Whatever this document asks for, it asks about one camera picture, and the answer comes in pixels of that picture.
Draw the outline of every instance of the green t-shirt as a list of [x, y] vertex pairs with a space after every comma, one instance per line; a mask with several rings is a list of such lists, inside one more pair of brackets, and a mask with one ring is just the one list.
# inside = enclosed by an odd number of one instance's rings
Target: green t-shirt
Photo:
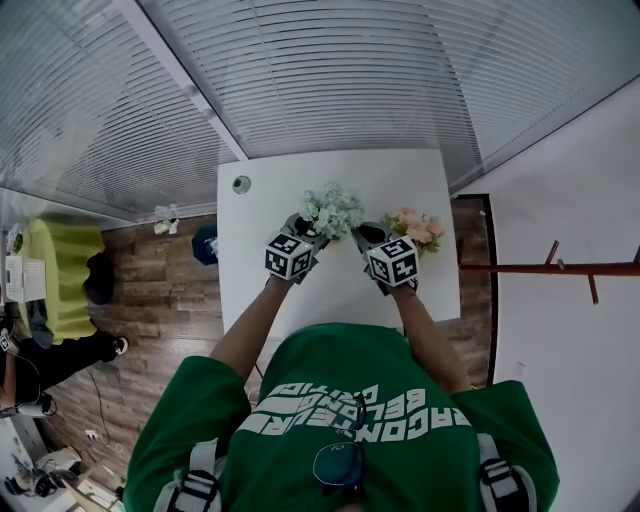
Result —
[[501, 457], [529, 472], [539, 510], [550, 508], [558, 474], [521, 383], [449, 397], [396, 331], [328, 324], [280, 346], [253, 413], [233, 370], [187, 358], [133, 451], [127, 510], [153, 510], [175, 471], [188, 468], [194, 445], [219, 438], [228, 455], [220, 479], [225, 511], [333, 512], [346, 494], [322, 496], [313, 462], [323, 447], [347, 441], [327, 423], [328, 404], [358, 392], [367, 404], [357, 434], [365, 453], [363, 510], [483, 510], [477, 432], [491, 434]]

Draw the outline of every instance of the desk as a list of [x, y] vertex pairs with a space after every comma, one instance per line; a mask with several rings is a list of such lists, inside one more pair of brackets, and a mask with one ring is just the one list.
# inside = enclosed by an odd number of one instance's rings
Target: desk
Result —
[[[94, 334], [82, 285], [89, 277], [87, 261], [104, 250], [100, 231], [35, 219], [23, 235], [20, 256], [45, 262], [47, 327], [53, 333], [53, 343]], [[28, 329], [24, 304], [20, 304], [20, 316]]]
[[[236, 194], [237, 176], [251, 179], [246, 194]], [[438, 254], [421, 259], [418, 295], [434, 320], [460, 316], [460, 292], [449, 192], [439, 150], [332, 151], [261, 158], [218, 168], [220, 291], [225, 331], [258, 295], [268, 278], [264, 245], [289, 215], [299, 210], [304, 191], [336, 181], [356, 192], [365, 218], [407, 206], [439, 217], [446, 232]], [[399, 327], [390, 297], [384, 297], [363, 272], [355, 242], [332, 242], [302, 286], [294, 285], [270, 337], [284, 338], [302, 327], [347, 322]]]

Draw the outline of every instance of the sneaker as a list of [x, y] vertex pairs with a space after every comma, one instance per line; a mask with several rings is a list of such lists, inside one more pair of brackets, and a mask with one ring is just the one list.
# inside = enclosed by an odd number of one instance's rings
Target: sneaker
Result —
[[118, 339], [114, 341], [116, 346], [116, 354], [121, 356], [129, 349], [129, 340], [124, 336], [120, 336]]

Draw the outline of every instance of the white table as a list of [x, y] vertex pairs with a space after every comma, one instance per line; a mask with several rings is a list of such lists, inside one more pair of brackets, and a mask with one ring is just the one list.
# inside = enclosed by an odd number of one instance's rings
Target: white table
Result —
[[[240, 175], [251, 179], [246, 194], [232, 189]], [[289, 215], [300, 209], [305, 190], [335, 181], [356, 192], [368, 221], [401, 207], [439, 217], [445, 230], [438, 254], [421, 259], [418, 295], [434, 320], [460, 316], [455, 236], [440, 151], [384, 149], [334, 151], [262, 158], [218, 168], [220, 291], [225, 331], [258, 295], [269, 276], [264, 246]], [[399, 327], [390, 297], [363, 272], [365, 263], [351, 237], [332, 242], [301, 286], [294, 285], [270, 337], [309, 325], [347, 322]]]

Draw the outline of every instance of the electronic device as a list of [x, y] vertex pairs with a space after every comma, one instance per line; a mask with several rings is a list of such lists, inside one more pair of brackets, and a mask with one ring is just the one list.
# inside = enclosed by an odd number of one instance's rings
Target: electronic device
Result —
[[44, 261], [22, 256], [7, 256], [5, 269], [8, 299], [24, 303], [45, 298]]

